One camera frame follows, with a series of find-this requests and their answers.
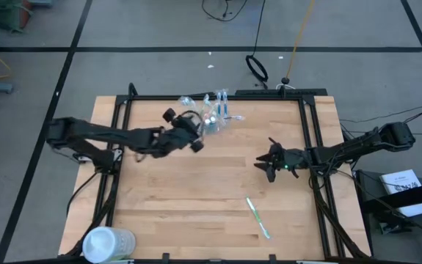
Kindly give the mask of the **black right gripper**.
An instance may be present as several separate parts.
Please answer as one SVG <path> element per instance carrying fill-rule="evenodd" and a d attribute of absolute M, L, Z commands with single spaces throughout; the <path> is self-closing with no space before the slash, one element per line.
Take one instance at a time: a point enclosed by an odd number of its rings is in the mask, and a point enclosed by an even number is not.
<path fill-rule="evenodd" d="M 297 169 L 309 169 L 310 163 L 308 154 L 299 149 L 285 149 L 281 143 L 276 142 L 269 137 L 272 145 L 269 148 L 269 153 L 258 156 L 257 161 L 266 163 L 254 163 L 254 166 L 266 171 L 266 176 L 270 183 L 276 179 L 276 171 L 281 169 L 287 170 L 292 173 L 295 178 L 298 178 Z"/>

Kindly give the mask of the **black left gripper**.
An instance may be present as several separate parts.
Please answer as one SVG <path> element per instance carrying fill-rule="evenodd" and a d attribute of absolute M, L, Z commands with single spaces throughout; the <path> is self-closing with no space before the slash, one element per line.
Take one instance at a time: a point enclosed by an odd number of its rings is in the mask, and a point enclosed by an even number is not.
<path fill-rule="evenodd" d="M 204 148 L 204 121 L 196 111 L 186 110 L 181 114 L 176 114 L 169 108 L 162 117 L 171 124 L 172 128 L 168 130 L 162 128 L 154 139 L 150 151 L 154 158 L 163 158 L 172 151 L 182 150 L 187 145 L 194 153 Z"/>

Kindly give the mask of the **clear plastic bag with toothbrushes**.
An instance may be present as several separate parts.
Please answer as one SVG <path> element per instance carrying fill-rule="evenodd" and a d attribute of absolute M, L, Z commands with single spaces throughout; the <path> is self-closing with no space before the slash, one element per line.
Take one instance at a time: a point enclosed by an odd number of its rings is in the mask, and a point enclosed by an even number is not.
<path fill-rule="evenodd" d="M 204 94 L 203 96 L 203 103 L 199 106 L 194 99 L 190 96 L 182 96 L 178 99 L 182 106 L 188 107 L 190 111 L 196 112 L 199 117 L 199 126 L 200 129 L 203 131 L 203 135 L 211 135 L 214 134 L 210 131 L 209 125 L 205 124 L 205 119 L 210 117 L 216 117 L 217 123 L 219 126 L 219 131 L 228 127 L 232 121 L 242 121 L 245 120 L 244 116 L 241 115 L 230 115 L 229 112 L 229 101 L 228 101 L 228 117 L 224 118 L 224 103 L 221 100 L 221 116 L 217 114 L 217 92 L 222 92 L 224 89 L 219 89 L 214 91 L 215 99 L 211 100 L 211 96 L 209 94 Z"/>

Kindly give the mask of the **green toothbrush in clear wrap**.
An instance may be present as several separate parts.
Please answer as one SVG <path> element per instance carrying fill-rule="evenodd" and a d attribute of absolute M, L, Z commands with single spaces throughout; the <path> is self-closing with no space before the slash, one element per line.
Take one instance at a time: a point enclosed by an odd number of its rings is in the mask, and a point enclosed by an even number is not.
<path fill-rule="evenodd" d="M 251 199 L 250 199 L 248 196 L 246 196 L 246 197 L 245 197 L 245 200 L 246 200 L 246 202 L 247 202 L 247 204 L 248 204 L 248 206 L 249 206 L 250 210 L 252 211 L 252 214 L 253 214 L 253 216 L 255 217 L 255 220 L 257 221 L 258 226 L 260 227 L 260 229 L 261 229 L 261 231 L 262 231 L 262 233 L 263 233 L 264 237 L 265 237 L 266 239 L 270 239 L 270 238 L 271 238 L 271 236 L 270 236 L 270 234 L 269 234 L 268 230 L 267 230 L 267 229 L 265 228 L 265 226 L 263 225 L 263 222 L 262 222 L 262 220 L 261 220 L 261 217 L 259 216 L 259 213 L 258 213 L 258 211 L 256 210 L 256 207 L 253 205 L 253 203 L 252 203 Z"/>

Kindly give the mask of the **black side cart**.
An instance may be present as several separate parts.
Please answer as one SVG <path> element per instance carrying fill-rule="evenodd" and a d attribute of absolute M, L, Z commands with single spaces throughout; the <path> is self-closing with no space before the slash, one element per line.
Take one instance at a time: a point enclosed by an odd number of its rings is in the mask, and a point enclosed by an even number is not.
<path fill-rule="evenodd" d="M 362 213 L 372 215 L 380 224 L 381 233 L 422 231 L 422 214 L 406 217 L 398 208 L 422 203 L 422 186 L 388 194 L 379 180 L 380 173 L 357 170 L 354 173 L 361 193 Z"/>

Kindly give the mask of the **white plastic cup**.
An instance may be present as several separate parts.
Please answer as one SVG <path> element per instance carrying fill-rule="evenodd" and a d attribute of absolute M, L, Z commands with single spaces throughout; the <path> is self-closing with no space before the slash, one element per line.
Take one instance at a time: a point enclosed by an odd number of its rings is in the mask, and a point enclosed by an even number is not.
<path fill-rule="evenodd" d="M 136 245 L 136 237 L 130 230 L 96 227 L 87 233 L 81 252 L 90 263 L 107 263 L 129 257 Z"/>

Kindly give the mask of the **green bag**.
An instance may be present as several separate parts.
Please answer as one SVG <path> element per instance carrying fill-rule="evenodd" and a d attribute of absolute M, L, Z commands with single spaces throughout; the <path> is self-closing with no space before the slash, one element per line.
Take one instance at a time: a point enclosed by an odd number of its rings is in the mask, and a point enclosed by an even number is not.
<path fill-rule="evenodd" d="M 0 0 L 0 29 L 23 33 L 32 15 L 28 0 Z"/>

